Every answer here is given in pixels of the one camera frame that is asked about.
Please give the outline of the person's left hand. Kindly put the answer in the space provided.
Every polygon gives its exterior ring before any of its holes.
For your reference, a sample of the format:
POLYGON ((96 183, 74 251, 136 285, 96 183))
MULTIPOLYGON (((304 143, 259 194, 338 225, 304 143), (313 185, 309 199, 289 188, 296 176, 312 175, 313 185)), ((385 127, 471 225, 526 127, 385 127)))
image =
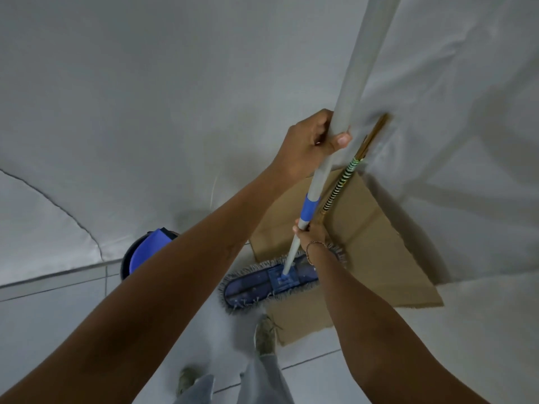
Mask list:
POLYGON ((319 153, 319 141, 329 124, 333 112, 322 109, 291 126, 269 169, 281 180, 292 185, 310 176, 329 157, 319 153))

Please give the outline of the person's right hand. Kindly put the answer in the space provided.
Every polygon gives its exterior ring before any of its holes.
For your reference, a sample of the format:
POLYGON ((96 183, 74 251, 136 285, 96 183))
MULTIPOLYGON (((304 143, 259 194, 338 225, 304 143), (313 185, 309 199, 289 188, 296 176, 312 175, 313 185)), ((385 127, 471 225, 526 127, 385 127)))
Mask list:
POLYGON ((306 254, 309 247, 320 246, 327 248, 326 230, 322 224, 310 222, 310 232, 312 234, 312 241, 308 244, 300 244, 306 254))

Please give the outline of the blue mop grey handle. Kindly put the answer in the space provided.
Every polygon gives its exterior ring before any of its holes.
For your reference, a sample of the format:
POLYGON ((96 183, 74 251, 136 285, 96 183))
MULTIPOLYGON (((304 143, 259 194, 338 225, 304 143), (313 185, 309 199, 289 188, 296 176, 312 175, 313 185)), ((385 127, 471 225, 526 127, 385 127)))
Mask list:
MULTIPOLYGON (((329 135, 345 132, 380 54, 401 0, 368 0, 360 30, 329 124, 329 135)), ((314 222, 323 206, 323 190, 334 165, 331 155, 314 172, 300 218, 314 222)), ((315 267, 308 262, 300 241, 293 237, 289 252, 272 260, 227 274, 218 287, 223 309, 229 314, 248 312, 269 302, 310 291, 319 285, 315 267)))

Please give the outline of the person's right forearm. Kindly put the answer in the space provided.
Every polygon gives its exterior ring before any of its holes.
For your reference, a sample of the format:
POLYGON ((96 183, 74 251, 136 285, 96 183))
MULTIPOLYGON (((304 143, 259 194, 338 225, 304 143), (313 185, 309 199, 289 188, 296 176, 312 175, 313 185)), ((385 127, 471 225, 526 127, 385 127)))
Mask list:
POLYGON ((490 404, 325 247, 308 248, 347 367, 372 404, 490 404))

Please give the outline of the person's left forearm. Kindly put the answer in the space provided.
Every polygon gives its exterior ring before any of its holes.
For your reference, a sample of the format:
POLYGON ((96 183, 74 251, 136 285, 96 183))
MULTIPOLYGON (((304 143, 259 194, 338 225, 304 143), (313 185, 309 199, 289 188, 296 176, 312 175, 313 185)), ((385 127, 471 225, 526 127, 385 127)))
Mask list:
POLYGON ((118 285, 0 404, 131 404, 301 175, 277 160, 118 285))

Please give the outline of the brown cardboard sheet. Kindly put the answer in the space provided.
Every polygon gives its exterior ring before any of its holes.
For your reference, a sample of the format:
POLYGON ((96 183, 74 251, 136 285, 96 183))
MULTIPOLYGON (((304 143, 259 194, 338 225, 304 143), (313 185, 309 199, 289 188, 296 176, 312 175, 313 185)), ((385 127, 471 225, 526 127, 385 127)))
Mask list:
MULTIPOLYGON (((250 238, 257 262, 288 255, 292 226, 300 216, 311 180, 306 178, 287 190, 262 218, 250 238)), ((360 176, 350 178, 323 224, 328 241, 343 249, 347 270, 391 306, 423 309, 444 305, 360 176)), ((281 346, 333 326, 318 287, 271 301, 267 310, 279 326, 281 346)))

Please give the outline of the person's right grey shoe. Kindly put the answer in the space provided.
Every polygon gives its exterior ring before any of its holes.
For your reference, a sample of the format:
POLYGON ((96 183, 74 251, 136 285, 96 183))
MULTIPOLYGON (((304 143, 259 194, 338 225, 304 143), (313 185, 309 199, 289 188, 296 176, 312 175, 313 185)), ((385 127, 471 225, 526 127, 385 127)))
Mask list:
POLYGON ((254 331, 254 348, 257 356, 274 355, 277 350, 277 329, 269 315, 260 317, 254 331))

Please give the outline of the person's grey shoe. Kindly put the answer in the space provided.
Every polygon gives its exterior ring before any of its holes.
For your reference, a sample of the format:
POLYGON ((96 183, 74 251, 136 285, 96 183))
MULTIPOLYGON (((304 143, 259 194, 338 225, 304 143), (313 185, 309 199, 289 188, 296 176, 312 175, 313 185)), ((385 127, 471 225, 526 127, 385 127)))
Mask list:
POLYGON ((179 374, 179 381, 176 390, 177 398, 192 387, 201 377, 200 369, 193 366, 184 367, 179 374))
POLYGON ((274 355, 277 350, 277 329, 269 315, 260 317, 254 331, 254 348, 257 356, 274 355))

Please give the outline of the grey trousers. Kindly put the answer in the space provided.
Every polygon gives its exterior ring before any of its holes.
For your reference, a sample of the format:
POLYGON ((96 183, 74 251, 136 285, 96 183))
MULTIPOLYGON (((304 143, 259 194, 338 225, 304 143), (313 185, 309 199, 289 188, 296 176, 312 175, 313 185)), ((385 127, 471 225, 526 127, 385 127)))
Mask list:
MULTIPOLYGON (((236 404, 294 404, 276 354, 255 356, 240 376, 236 404)), ((213 404, 215 377, 202 375, 173 404, 213 404)))

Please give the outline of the blue bucket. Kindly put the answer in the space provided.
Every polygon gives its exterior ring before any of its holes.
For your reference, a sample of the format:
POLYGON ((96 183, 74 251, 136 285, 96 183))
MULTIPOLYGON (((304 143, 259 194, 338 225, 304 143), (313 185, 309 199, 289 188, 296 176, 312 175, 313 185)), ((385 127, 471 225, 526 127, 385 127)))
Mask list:
POLYGON ((163 227, 149 231, 137 239, 125 252, 121 261, 120 280, 124 281, 140 265, 177 237, 179 233, 163 227))

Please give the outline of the person's left grey shoe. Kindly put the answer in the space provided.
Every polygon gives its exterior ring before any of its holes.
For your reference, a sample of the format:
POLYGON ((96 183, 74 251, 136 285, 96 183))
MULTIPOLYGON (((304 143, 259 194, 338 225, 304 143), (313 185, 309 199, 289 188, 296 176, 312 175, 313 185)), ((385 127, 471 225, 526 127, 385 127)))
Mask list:
POLYGON ((177 398, 192 387, 201 377, 200 369, 193 366, 184 367, 179 374, 179 381, 176 390, 177 398))

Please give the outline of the white fabric sheet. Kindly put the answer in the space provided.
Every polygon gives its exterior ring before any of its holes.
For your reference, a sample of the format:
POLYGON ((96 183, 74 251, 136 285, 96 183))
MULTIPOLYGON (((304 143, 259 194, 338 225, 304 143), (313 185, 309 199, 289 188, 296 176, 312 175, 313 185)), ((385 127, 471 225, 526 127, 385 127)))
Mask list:
MULTIPOLYGON (((368 0, 0 0, 0 286, 179 231, 333 109, 368 0)), ((539 270, 539 0, 401 0, 345 165, 440 282, 539 270)))

